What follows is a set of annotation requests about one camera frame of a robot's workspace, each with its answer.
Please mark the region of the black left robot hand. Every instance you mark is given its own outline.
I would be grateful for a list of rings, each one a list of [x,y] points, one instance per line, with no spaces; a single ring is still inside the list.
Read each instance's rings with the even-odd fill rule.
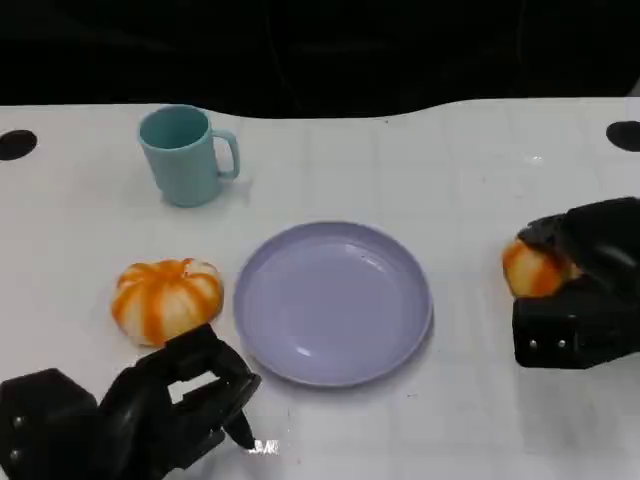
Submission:
[[[255,437],[243,412],[261,383],[211,326],[182,334],[121,372],[100,403],[101,479],[162,479],[231,438]]]

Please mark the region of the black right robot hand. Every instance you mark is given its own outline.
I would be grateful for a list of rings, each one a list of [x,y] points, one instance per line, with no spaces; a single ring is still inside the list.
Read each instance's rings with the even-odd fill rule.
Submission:
[[[529,222],[517,238],[577,267],[577,278],[525,305],[568,318],[639,320],[639,199],[620,197]]]

